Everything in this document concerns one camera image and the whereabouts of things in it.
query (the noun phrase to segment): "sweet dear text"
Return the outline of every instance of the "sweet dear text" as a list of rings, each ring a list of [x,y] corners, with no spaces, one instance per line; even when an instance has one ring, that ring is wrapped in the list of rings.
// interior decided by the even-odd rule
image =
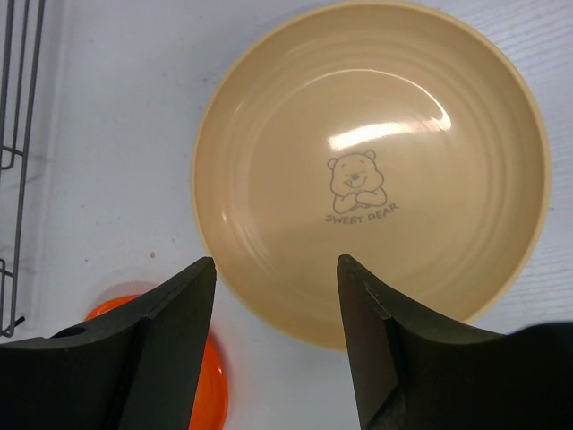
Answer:
[[[378,209],[377,211],[365,213],[364,215],[327,215],[326,222],[332,222],[334,224],[362,224],[363,222],[382,219],[386,217],[386,215],[390,215],[390,213],[393,213],[398,209],[400,208],[396,204],[391,203],[384,209]]]

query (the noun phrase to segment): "orange lid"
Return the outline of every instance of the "orange lid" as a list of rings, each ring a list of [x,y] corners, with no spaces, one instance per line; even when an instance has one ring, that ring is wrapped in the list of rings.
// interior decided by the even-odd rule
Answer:
[[[114,298],[94,308],[87,320],[105,314],[138,297],[131,295]],[[189,430],[222,430],[227,418],[228,391],[223,361],[211,335],[207,338],[203,363],[195,392]]]

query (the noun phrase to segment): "cartoon bear face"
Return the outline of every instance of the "cartoon bear face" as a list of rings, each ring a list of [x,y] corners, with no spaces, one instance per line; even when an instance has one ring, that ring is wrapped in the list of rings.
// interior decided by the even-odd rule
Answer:
[[[363,191],[375,191],[384,184],[384,176],[376,167],[376,154],[368,150],[364,154],[348,154],[339,159],[330,159],[332,170],[330,189],[336,195],[345,197]]]

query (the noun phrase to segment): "white table surface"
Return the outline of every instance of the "white table surface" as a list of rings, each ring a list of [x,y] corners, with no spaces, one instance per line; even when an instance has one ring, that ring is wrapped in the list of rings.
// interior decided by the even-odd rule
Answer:
[[[526,77],[552,145],[543,236],[477,325],[509,332],[573,319],[573,2],[428,0],[495,42]],[[204,254],[189,165],[204,107],[257,38],[313,0],[47,2],[32,142],[20,336],[80,321],[102,297],[167,279]],[[131,282],[121,288],[118,283]],[[347,357],[271,329],[218,284],[213,331],[229,430],[358,428]]]

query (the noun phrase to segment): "bowl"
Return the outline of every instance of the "bowl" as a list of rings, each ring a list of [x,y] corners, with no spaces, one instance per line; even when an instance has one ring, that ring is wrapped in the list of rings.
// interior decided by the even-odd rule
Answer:
[[[86,321],[106,314],[139,296],[139,294],[133,294],[107,300],[92,309],[86,317]],[[189,430],[223,430],[227,419],[227,408],[226,372],[218,350],[218,343],[209,334],[203,352]]]
[[[416,4],[337,4],[227,74],[197,135],[192,202],[249,309],[343,350],[340,254],[469,322],[531,255],[550,166],[534,97],[488,39]]]

